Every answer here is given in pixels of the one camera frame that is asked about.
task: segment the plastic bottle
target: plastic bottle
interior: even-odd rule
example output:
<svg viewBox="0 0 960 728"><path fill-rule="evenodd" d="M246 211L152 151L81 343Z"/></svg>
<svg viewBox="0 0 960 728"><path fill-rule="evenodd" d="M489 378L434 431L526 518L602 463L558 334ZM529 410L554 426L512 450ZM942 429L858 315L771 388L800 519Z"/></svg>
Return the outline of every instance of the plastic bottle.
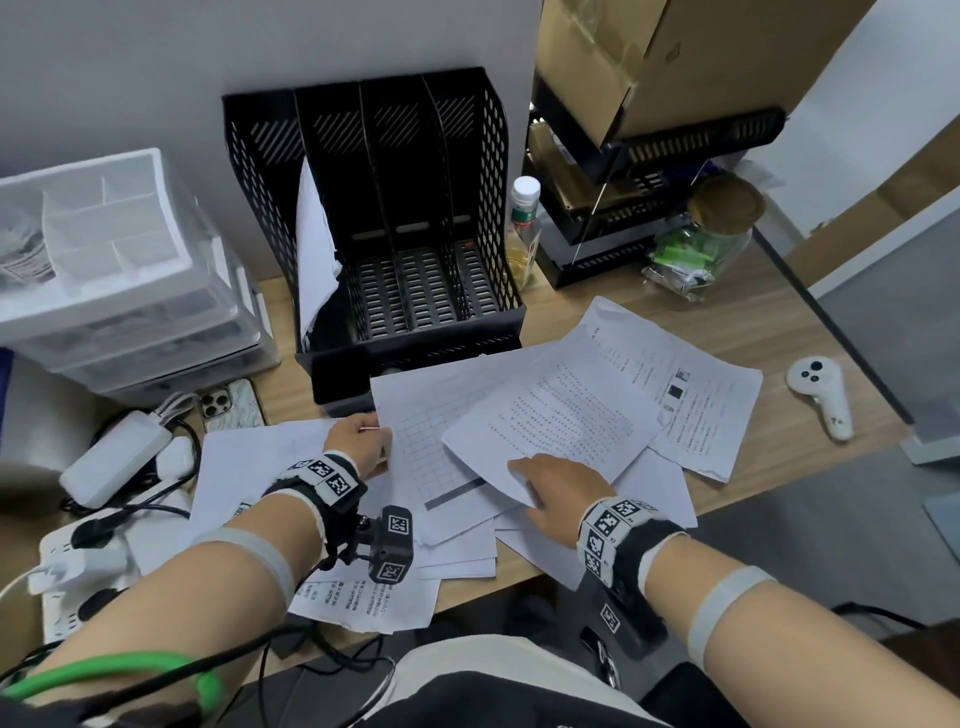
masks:
<svg viewBox="0 0 960 728"><path fill-rule="evenodd" d="M25 283L55 276L40 223L8 205L0 205L0 274Z"/></svg>
<svg viewBox="0 0 960 728"><path fill-rule="evenodd" d="M533 177L517 177L511 197L514 202L510 215L513 229L507 231L507 263L516 287L522 289L530 279L540 244L540 222L537 220L540 183Z"/></svg>

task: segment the white controller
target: white controller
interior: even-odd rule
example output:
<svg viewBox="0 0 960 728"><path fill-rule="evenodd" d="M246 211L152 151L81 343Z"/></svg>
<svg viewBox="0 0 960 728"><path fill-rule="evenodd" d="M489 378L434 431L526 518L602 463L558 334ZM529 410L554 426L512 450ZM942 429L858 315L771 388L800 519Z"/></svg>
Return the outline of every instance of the white controller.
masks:
<svg viewBox="0 0 960 728"><path fill-rule="evenodd" d="M827 434L847 442L853 437L853 418L840 365L826 356L808 356L786 373L786 385L799 395L812 397L824 415Z"/></svg>

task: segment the forearm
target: forearm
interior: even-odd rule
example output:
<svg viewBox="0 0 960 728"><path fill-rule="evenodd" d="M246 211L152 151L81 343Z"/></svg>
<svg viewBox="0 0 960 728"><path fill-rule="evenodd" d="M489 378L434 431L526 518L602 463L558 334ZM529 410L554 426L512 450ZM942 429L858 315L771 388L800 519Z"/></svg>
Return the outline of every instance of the forearm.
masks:
<svg viewBox="0 0 960 728"><path fill-rule="evenodd" d="M713 587L742 566L693 539L673 539L653 562L647 599L685 639ZM720 618L705 666L755 728L960 725L960 700L776 582L753 587Z"/></svg>
<svg viewBox="0 0 960 728"><path fill-rule="evenodd" d="M320 560L316 519L295 497L275 494L235 517L228 526L272 544L300 581ZM37 670L95 655L162 650L206 657L246 642L276 626L287 605L276 580L258 559L231 544L193 546L118 596ZM249 672L256 655L220 671L228 690ZM131 685L144 675L124 675L46 693L44 702L90 695ZM163 694L172 702L191 699L179 685Z"/></svg>

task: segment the wooden lid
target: wooden lid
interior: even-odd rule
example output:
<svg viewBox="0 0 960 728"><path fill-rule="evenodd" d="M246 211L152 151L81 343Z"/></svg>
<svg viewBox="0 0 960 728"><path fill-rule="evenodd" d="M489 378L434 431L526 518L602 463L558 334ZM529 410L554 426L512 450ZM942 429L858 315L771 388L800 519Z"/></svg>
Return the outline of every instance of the wooden lid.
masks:
<svg viewBox="0 0 960 728"><path fill-rule="evenodd" d="M739 235L750 230L766 208L759 190L732 174L703 180L686 204L693 221L716 235Z"/></svg>

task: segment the desk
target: desk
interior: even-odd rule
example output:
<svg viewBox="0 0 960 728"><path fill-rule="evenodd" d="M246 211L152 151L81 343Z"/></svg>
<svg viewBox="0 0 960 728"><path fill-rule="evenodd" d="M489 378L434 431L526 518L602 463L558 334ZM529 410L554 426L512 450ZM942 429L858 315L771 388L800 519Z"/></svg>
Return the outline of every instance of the desk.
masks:
<svg viewBox="0 0 960 728"><path fill-rule="evenodd" d="M283 279L261 283L271 324L283 355L274 370L254 379L269 424L321 417L310 377L294 360L294 317ZM816 314L759 246L751 246L703 303L689 303L646 282L638 265L611 271L554 291L538 268L523 291L527 304L521 339L533 346L560 338L580 321L594 296L602 295L653 321L705 352L763 372L763 387L733 469L720 485L686 473L694 507L705 514L887 448L908 434L906 425L870 380L853 364ZM845 445L830 441L812 402L786 387L786 370L812 354L830 356L844 370L856 436ZM445 581L437 611L463 604L536 576L540 571L497 543L496 577ZM332 630L338 644L359 636ZM295 655L270 672L316 657Z"/></svg>

